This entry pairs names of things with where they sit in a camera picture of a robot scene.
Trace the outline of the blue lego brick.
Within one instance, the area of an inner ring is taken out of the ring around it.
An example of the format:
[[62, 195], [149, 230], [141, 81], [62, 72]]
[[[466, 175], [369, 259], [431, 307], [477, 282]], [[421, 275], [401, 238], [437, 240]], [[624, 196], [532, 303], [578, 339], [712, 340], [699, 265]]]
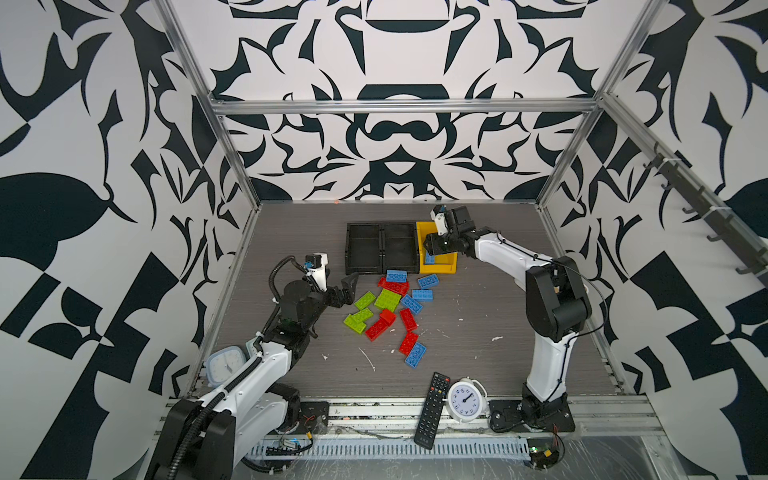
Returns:
[[411, 351], [407, 355], [405, 359], [405, 363], [413, 368], [416, 369], [421, 362], [422, 358], [424, 357], [425, 353], [427, 351], [427, 348], [421, 344], [420, 342], [416, 342], [414, 346], [412, 347]]
[[417, 280], [421, 289], [427, 290], [436, 287], [439, 284], [439, 278], [436, 274], [426, 275]]
[[429, 289], [412, 290], [411, 296], [414, 300], [419, 302], [430, 302], [434, 299], [434, 292]]
[[414, 299], [410, 294], [406, 294], [401, 298], [401, 305], [404, 308], [408, 308], [414, 316], [419, 315], [424, 308], [422, 303]]

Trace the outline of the blue lego brick front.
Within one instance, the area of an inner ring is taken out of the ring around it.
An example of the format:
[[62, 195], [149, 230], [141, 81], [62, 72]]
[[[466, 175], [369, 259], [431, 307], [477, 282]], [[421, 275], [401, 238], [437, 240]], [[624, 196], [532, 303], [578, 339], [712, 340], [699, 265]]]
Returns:
[[424, 357], [425, 353], [427, 351], [427, 348], [421, 344], [420, 342], [416, 342], [414, 346], [412, 347], [411, 351], [407, 355], [405, 359], [405, 363], [413, 368], [416, 369], [421, 362], [422, 358]]

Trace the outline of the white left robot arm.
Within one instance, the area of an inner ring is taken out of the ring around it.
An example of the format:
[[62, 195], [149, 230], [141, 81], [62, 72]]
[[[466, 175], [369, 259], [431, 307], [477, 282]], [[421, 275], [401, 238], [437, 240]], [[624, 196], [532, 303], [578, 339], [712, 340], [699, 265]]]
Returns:
[[315, 338], [314, 326], [325, 310], [356, 300], [358, 274], [330, 286], [327, 264], [324, 253], [309, 254], [303, 262], [292, 255], [278, 262], [268, 277], [275, 306], [255, 336], [254, 355], [206, 395], [175, 403], [146, 478], [229, 479], [238, 465], [276, 475], [311, 449], [310, 444], [273, 447], [270, 459], [248, 457], [266, 435], [287, 434], [301, 425], [300, 393], [280, 380]]

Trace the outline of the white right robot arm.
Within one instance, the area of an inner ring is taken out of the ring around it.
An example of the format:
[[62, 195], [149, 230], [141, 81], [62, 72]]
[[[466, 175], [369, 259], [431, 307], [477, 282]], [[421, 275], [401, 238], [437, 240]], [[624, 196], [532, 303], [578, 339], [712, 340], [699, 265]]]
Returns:
[[466, 207], [438, 205], [431, 211], [437, 231], [423, 241], [427, 253], [461, 253], [511, 276], [525, 293], [526, 318], [534, 331], [530, 373], [522, 389], [518, 413], [498, 411], [490, 426], [501, 433], [518, 426], [573, 432], [568, 405], [567, 370], [576, 339], [592, 315], [592, 307], [575, 262], [552, 258], [505, 239], [496, 230], [475, 226]]

